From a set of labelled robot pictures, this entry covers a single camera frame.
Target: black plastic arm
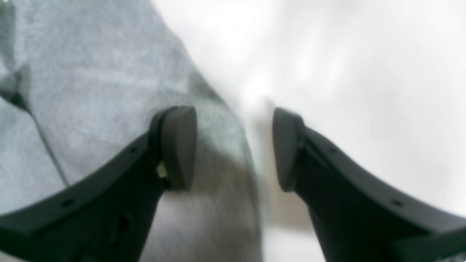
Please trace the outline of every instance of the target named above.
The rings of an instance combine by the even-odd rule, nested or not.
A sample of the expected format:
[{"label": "black plastic arm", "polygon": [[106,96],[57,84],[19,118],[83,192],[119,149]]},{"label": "black plastic arm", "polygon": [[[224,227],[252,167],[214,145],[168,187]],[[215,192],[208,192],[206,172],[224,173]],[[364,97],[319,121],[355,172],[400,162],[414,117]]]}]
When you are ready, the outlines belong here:
[{"label": "black plastic arm", "polygon": [[[34,262],[138,261],[163,191],[191,185],[196,137],[193,107],[158,113],[147,133],[86,179],[0,216],[0,249]],[[158,176],[161,162],[167,179]]]},{"label": "black plastic arm", "polygon": [[276,109],[273,137],[280,186],[308,205],[327,262],[433,262],[466,252],[466,219],[379,180],[300,116]]}]

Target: gray sweatpants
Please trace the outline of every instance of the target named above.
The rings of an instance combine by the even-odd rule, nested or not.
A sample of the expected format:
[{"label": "gray sweatpants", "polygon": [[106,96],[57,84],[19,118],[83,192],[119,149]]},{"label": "gray sweatpants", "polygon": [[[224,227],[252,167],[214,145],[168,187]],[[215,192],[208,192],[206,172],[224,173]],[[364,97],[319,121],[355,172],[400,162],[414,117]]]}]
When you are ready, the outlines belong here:
[{"label": "gray sweatpants", "polygon": [[82,180],[173,105],[198,112],[193,187],[163,195],[141,261],[261,261],[244,130],[149,0],[0,0],[0,214]]}]

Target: screw hole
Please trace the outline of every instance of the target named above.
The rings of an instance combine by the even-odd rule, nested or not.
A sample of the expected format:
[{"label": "screw hole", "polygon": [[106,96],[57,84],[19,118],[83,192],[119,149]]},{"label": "screw hole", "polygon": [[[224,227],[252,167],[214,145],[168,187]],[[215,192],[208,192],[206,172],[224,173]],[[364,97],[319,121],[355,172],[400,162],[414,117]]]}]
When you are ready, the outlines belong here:
[{"label": "screw hole", "polygon": [[133,227],[132,219],[129,214],[124,214],[118,218],[116,228],[110,235],[110,243],[113,247],[117,248],[120,246],[122,241],[122,235],[126,232],[131,231]]},{"label": "screw hole", "polygon": [[74,199],[68,199],[68,200],[66,200],[66,201],[63,201],[63,202],[62,202],[62,207],[69,207],[69,206],[71,206],[74,202],[75,202]]},{"label": "screw hole", "polygon": [[399,201],[399,200],[396,200],[396,199],[392,199],[391,200],[391,203],[397,207],[404,207],[404,204],[403,202]]}]

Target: gray cloth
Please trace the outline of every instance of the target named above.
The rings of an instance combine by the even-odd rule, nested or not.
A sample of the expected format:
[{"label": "gray cloth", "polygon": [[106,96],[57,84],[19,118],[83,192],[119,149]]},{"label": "gray cloth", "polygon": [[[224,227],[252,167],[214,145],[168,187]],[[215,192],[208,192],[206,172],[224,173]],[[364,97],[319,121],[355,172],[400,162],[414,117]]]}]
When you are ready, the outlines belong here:
[{"label": "gray cloth", "polygon": [[[145,132],[160,110],[194,105],[192,190],[163,195],[141,261],[261,261],[244,130],[149,0],[13,4],[14,25],[0,27],[14,28],[0,33],[9,36],[2,43],[14,39],[14,49],[4,51],[13,50],[3,73],[12,80],[0,87],[0,166],[8,167],[0,168],[0,213],[82,180]],[[24,124],[11,124],[18,119]],[[13,143],[12,133],[33,141]],[[23,151],[29,155],[4,158]]]},{"label": "gray cloth", "polygon": [[14,9],[0,1],[0,96],[12,99],[16,90],[14,67]]}]

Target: blurry white surface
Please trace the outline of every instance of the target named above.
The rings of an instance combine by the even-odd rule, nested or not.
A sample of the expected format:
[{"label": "blurry white surface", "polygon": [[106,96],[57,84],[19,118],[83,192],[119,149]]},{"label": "blurry white surface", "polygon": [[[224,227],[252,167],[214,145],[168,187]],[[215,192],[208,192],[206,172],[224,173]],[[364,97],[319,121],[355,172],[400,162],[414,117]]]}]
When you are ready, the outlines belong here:
[{"label": "blurry white surface", "polygon": [[0,262],[26,262],[20,258],[7,254],[0,250]]},{"label": "blurry white surface", "polygon": [[278,187],[275,106],[380,179],[466,216],[466,2],[154,2],[245,125],[266,262],[323,261],[305,206]]}]

